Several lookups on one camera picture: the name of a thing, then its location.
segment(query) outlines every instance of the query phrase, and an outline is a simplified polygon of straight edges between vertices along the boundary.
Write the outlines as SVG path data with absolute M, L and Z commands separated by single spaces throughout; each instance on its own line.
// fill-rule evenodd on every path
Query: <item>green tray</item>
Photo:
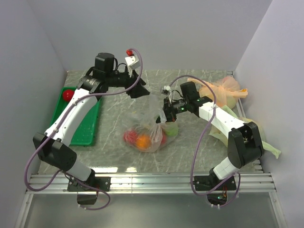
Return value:
M 51 125 L 58 119 L 63 110 L 67 107 L 68 102 L 62 98 L 62 93 L 67 89 L 76 90 L 76 87 L 63 87 L 57 101 L 56 109 L 53 114 Z M 94 143 L 96 122 L 101 105 L 102 98 L 86 114 L 78 128 L 76 129 L 71 141 L 71 146 L 91 146 Z

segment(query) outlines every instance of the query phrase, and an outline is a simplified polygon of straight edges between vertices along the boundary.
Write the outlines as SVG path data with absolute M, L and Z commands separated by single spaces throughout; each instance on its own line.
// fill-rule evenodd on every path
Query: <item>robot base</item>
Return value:
M 195 186 L 196 191 L 209 191 L 216 184 L 211 184 L 209 176 L 195 176 L 193 185 Z M 220 185 L 216 190 L 222 191 L 223 187 L 226 186 L 227 190 L 236 190 L 237 185 L 234 177 L 230 177 L 226 182 Z
M 95 177 L 96 187 L 103 191 L 109 191 L 111 185 L 111 178 L 110 177 Z M 85 192 L 91 191 L 91 189 L 87 189 L 80 184 L 77 183 L 76 180 L 69 178 L 69 183 L 67 187 L 67 191 L 72 192 Z M 77 194 L 77 203 L 80 205 L 94 205 L 97 200 L 98 193 L 96 194 Z

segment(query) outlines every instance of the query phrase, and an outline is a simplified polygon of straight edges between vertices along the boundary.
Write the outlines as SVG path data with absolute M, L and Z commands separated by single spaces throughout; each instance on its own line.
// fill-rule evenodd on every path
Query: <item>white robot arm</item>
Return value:
M 194 82 L 183 83 L 180 88 L 183 95 L 181 99 L 173 102 L 169 97 L 164 99 L 163 110 L 167 122 L 174 122 L 177 114 L 186 111 L 209 121 L 215 107 L 216 114 L 211 124 L 228 138 L 228 156 L 210 170 L 209 178 L 212 183 L 210 188 L 264 154 L 259 130 L 255 123 L 245 123 L 223 111 L 208 97 L 200 97 Z M 164 89 L 162 93 L 167 95 L 169 91 Z
M 72 100 L 59 118 L 44 134 L 36 133 L 33 137 L 36 149 L 48 139 L 45 146 L 38 152 L 40 160 L 59 168 L 92 187 L 96 187 L 94 170 L 80 162 L 77 154 L 69 148 L 69 145 L 85 115 L 100 99 L 97 94 L 106 93 L 109 87 L 124 87 L 127 89 L 137 80 L 138 75 L 134 71 L 140 66 L 137 56 L 131 55 L 125 58 L 127 64 L 125 64 L 124 72 L 117 70 L 117 64 L 114 69 L 114 60 L 114 55 L 110 53 L 99 53 L 95 58 L 95 66 L 91 67 L 86 75 L 80 79 Z M 150 94 L 143 85 L 145 85 L 145 82 L 139 79 L 138 83 L 126 93 L 131 98 Z M 75 103 L 79 98 L 89 94 L 91 96 Z M 58 123 L 62 119 L 64 121 L 58 127 Z

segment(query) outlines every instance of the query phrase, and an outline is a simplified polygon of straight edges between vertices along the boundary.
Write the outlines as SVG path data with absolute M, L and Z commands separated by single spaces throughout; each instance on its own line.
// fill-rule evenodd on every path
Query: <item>red apple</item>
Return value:
M 167 142 L 167 136 L 165 132 L 162 132 L 161 145 L 164 145 Z
M 137 137 L 138 137 L 135 130 L 125 131 L 123 136 L 124 136 L 123 140 L 127 143 L 130 143 L 130 144 L 134 144 L 136 142 Z
M 72 100 L 72 97 L 74 96 L 74 91 L 71 89 L 67 89 L 62 93 L 62 98 L 67 101 L 70 102 Z

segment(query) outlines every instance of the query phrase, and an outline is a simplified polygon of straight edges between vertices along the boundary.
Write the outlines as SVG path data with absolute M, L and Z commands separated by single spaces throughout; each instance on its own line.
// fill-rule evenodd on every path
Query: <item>orange ball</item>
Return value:
M 135 145 L 139 150 L 148 149 L 151 145 L 150 137 L 146 134 L 139 135 L 136 139 Z

